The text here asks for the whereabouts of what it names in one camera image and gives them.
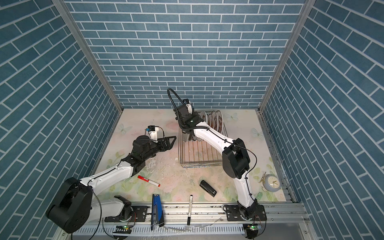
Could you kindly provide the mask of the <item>watermelon pattern white plate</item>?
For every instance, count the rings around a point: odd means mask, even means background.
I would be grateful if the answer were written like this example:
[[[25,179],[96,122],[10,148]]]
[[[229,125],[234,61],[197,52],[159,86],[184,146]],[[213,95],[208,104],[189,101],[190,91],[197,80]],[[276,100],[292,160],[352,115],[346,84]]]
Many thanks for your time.
[[[217,128],[216,130],[219,132],[219,133],[222,133],[223,132],[223,115],[221,113],[221,111],[217,110],[216,111],[216,117],[217,117]]]

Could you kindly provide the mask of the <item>grey ribbed plate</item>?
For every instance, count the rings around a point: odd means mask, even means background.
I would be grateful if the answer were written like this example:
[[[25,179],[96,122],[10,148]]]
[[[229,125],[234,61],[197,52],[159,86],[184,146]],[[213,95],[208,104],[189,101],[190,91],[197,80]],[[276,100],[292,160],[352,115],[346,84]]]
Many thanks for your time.
[[[205,111],[200,111],[199,116],[204,122],[207,122],[207,113]]]

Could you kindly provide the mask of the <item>black rimmed cream plate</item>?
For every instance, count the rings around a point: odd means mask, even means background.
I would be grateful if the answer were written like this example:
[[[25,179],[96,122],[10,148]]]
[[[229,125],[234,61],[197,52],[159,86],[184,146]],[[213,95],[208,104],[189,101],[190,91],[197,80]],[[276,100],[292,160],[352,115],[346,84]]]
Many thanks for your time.
[[[206,112],[206,123],[211,127],[211,114]]]

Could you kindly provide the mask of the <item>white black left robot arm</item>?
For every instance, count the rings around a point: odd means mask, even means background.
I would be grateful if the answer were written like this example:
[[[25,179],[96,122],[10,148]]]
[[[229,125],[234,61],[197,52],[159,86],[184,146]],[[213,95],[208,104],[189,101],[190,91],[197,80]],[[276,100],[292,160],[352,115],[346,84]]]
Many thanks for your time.
[[[132,203],[122,196],[100,201],[93,198],[114,184],[138,174],[146,165],[146,160],[159,152],[171,150],[175,136],[152,140],[149,136],[139,136],[133,142],[133,150],[120,162],[98,174],[80,180],[69,178],[63,182],[48,209],[46,217],[66,233],[71,234],[85,223],[117,218],[120,222],[133,217]]]

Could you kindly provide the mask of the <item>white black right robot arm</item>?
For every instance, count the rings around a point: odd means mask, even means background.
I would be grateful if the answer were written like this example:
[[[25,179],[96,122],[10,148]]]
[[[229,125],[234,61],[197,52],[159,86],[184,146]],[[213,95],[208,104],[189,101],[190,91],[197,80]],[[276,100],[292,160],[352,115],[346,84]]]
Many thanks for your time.
[[[245,220],[254,218],[258,201],[253,197],[248,178],[251,160],[243,140],[233,140],[211,128],[187,105],[174,106],[174,113],[183,132],[204,140],[222,153],[223,169],[234,179],[240,214]]]

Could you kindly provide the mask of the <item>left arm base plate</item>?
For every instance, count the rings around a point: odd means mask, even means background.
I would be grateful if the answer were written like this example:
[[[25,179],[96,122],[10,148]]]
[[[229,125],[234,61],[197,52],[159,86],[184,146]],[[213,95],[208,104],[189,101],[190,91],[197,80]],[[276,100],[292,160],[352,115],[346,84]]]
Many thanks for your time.
[[[125,223],[125,222],[145,222],[148,212],[147,206],[124,207],[122,212],[116,217],[106,217],[107,223]]]

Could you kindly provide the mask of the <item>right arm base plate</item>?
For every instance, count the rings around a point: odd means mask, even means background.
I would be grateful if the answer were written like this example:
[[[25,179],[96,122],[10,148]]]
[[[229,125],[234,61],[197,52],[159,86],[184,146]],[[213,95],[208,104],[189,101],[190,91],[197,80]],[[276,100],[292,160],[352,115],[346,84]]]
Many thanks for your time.
[[[223,205],[227,221],[266,221],[267,215],[263,205],[256,204],[249,208],[240,205]]]

